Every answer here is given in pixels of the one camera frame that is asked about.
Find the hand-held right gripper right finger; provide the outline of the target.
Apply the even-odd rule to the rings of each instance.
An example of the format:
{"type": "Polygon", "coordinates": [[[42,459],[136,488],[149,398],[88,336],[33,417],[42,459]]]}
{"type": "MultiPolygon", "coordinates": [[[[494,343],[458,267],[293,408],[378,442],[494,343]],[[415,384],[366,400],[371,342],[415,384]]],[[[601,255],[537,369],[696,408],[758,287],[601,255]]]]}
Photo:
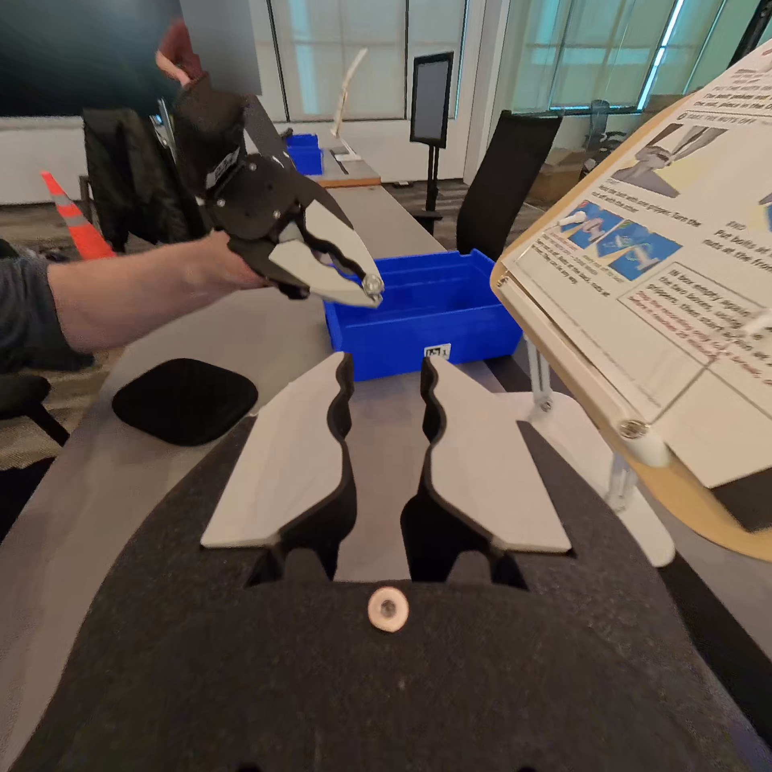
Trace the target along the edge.
{"type": "Polygon", "coordinates": [[[438,356],[421,365],[429,441],[417,493],[400,516],[414,582],[522,582],[517,554],[572,544],[518,421],[438,356]]]}

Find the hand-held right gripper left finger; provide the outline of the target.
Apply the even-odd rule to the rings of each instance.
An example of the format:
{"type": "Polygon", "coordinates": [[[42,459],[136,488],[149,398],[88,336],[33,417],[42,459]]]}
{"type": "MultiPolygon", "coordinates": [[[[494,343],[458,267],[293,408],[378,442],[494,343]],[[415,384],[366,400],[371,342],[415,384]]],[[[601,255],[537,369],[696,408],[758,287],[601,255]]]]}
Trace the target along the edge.
{"type": "Polygon", "coordinates": [[[277,561],[314,553],[329,580],[357,518],[347,436],[353,356],[336,352],[256,415],[199,545],[259,548],[277,561]]]}

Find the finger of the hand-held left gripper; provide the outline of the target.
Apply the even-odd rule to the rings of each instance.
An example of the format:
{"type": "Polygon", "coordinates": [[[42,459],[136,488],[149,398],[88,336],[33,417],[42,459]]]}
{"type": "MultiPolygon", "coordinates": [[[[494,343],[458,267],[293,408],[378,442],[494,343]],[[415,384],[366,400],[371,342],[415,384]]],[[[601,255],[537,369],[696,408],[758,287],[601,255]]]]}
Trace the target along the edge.
{"type": "Polygon", "coordinates": [[[380,274],[361,237],[321,202],[313,201],[304,208],[300,232],[307,246],[326,256],[338,273],[360,285],[365,275],[380,274]]]}
{"type": "Polygon", "coordinates": [[[307,246],[298,225],[284,228],[269,258],[274,265],[300,280],[312,294],[324,300],[369,308],[379,307],[383,300],[383,294],[375,300],[366,296],[359,282],[338,273],[326,256],[315,253],[307,246]]]}

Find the blue bin with square label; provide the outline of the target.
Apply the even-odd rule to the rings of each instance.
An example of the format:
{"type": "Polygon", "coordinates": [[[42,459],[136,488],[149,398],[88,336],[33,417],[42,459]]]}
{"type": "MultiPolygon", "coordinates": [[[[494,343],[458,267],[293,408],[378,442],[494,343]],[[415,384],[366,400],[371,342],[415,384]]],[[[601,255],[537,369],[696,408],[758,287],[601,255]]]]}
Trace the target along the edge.
{"type": "Polygon", "coordinates": [[[324,302],[334,351],[353,356],[355,381],[418,372],[423,359],[453,364],[511,355],[523,333],[492,291],[494,261],[473,249],[376,261],[381,305],[324,302]]]}

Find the person's left forearm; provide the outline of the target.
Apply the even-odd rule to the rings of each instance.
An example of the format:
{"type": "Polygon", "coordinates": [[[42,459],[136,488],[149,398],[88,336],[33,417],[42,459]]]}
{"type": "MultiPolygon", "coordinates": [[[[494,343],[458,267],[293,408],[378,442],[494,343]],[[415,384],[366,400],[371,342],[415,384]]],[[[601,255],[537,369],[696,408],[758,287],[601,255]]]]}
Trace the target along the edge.
{"type": "Polygon", "coordinates": [[[206,304],[202,240],[57,264],[2,259],[1,372],[72,372],[206,304]]]}

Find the person's left hand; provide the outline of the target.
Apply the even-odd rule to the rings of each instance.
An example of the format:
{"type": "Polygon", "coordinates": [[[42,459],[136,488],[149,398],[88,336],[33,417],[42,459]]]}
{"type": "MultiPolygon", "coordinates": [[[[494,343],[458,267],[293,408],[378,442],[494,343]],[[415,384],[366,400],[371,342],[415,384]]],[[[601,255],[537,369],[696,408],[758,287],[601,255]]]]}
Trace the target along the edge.
{"type": "Polygon", "coordinates": [[[258,275],[245,259],[230,247],[223,231],[211,231],[196,244],[201,248],[205,282],[229,292],[273,288],[275,284],[258,275]]]}

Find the wooden desk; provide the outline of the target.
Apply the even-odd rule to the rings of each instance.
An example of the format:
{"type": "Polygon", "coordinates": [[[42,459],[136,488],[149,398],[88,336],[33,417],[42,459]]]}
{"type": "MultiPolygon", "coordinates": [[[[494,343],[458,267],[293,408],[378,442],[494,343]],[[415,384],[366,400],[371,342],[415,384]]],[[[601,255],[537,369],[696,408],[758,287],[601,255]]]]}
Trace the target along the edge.
{"type": "MultiPolygon", "coordinates": [[[[292,128],[287,128],[279,133],[279,137],[282,139],[284,146],[285,138],[292,133],[300,132],[296,132],[292,128]]],[[[319,135],[316,133],[316,135],[318,136],[320,146],[323,148],[324,174],[319,177],[306,176],[308,179],[315,181],[323,188],[356,188],[381,185],[381,176],[362,159],[360,154],[360,161],[336,161],[332,151],[336,150],[341,152],[343,150],[342,148],[336,147],[338,142],[334,140],[331,134],[324,133],[319,135]]],[[[285,155],[292,161],[286,150],[286,146],[285,155]]]]}

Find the small blue bin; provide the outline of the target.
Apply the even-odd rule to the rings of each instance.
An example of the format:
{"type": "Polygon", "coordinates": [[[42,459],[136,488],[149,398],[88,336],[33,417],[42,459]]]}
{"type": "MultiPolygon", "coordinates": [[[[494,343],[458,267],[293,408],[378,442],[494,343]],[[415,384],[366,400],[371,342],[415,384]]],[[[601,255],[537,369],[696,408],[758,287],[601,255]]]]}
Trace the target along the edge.
{"type": "Polygon", "coordinates": [[[295,168],[305,176],[319,177],[324,174],[323,148],[314,133],[292,133],[285,138],[286,150],[295,168]]]}

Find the black monitor tripod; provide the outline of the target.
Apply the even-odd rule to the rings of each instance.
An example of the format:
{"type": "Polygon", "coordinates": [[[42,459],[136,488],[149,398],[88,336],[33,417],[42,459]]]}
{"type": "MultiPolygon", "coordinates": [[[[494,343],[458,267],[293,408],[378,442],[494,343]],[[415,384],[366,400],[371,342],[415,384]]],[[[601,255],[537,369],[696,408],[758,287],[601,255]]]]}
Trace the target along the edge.
{"type": "Polygon", "coordinates": [[[429,144],[429,167],[425,207],[422,211],[413,214],[415,220],[430,234],[433,234],[435,224],[442,220],[442,214],[436,211],[436,204],[439,196],[439,152],[440,149],[436,144],[429,144]]]}

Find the black jacket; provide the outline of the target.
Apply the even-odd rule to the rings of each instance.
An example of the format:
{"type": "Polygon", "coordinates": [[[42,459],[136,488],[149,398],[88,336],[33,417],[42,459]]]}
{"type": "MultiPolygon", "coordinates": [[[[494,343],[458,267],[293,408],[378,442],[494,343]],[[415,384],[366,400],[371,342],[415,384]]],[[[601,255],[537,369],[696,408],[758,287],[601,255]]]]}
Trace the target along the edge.
{"type": "Polygon", "coordinates": [[[101,232],[115,253],[130,236],[151,245],[207,233],[194,196],[149,116],[129,108],[82,111],[87,177],[101,232]]]}

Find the black wrist rest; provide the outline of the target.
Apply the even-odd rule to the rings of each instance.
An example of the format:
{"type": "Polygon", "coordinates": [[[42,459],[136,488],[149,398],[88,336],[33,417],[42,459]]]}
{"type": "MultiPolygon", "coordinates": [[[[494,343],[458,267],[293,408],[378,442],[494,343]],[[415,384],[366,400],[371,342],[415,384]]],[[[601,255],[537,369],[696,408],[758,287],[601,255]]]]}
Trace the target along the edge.
{"type": "Polygon", "coordinates": [[[173,446],[196,447],[223,437],[258,398],[256,385],[237,372],[176,358],[125,384],[111,408],[131,428],[173,446]]]}

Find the thin white stand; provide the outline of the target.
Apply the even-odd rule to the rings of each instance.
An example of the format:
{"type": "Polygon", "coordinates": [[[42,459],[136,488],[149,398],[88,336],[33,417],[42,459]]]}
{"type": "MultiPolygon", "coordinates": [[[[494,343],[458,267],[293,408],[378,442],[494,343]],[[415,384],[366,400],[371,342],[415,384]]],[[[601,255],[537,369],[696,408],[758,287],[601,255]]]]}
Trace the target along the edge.
{"type": "Polygon", "coordinates": [[[346,109],[346,105],[349,98],[349,91],[351,82],[354,78],[355,73],[357,72],[358,67],[364,60],[368,53],[368,49],[366,47],[359,49],[355,57],[353,58],[353,61],[349,65],[347,71],[345,72],[345,75],[343,76],[343,80],[341,83],[341,92],[339,95],[339,99],[337,101],[337,107],[333,115],[333,123],[331,128],[331,136],[334,138],[335,141],[338,142],[338,145],[336,145],[337,148],[342,148],[343,150],[341,152],[338,152],[336,150],[333,150],[333,157],[336,161],[340,162],[355,162],[360,161],[361,157],[359,154],[357,154],[351,147],[351,145],[342,137],[342,126],[343,126],[343,119],[344,119],[344,113],[346,109]]]}

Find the black monitor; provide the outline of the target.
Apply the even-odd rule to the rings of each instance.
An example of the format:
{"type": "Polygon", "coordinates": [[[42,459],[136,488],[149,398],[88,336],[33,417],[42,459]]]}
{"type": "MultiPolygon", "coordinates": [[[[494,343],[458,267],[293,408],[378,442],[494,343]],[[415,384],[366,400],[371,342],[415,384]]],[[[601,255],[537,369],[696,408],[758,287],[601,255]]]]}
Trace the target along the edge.
{"type": "Polygon", "coordinates": [[[444,149],[447,143],[452,51],[413,60],[410,141],[444,149]]]}

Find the orange traffic cone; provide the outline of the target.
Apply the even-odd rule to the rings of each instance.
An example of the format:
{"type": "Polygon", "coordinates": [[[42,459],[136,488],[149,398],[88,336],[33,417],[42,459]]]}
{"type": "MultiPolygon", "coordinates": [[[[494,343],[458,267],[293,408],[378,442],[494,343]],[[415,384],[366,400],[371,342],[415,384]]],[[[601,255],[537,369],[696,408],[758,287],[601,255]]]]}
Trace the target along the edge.
{"type": "Polygon", "coordinates": [[[47,170],[41,170],[40,176],[49,191],[55,209],[68,228],[74,246],[82,260],[88,262],[115,257],[116,253],[111,246],[94,225],[87,220],[75,202],[64,192],[53,175],[47,170]]]}

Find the cardboard box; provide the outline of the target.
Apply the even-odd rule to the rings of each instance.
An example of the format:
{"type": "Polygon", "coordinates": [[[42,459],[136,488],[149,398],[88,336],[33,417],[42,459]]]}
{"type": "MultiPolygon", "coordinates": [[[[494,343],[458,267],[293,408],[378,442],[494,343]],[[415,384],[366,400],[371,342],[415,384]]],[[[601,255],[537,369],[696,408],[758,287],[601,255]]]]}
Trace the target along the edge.
{"type": "Polygon", "coordinates": [[[582,169],[593,156],[594,152],[585,148],[553,147],[530,188],[527,200],[542,207],[554,205],[578,183],[582,169]]]}

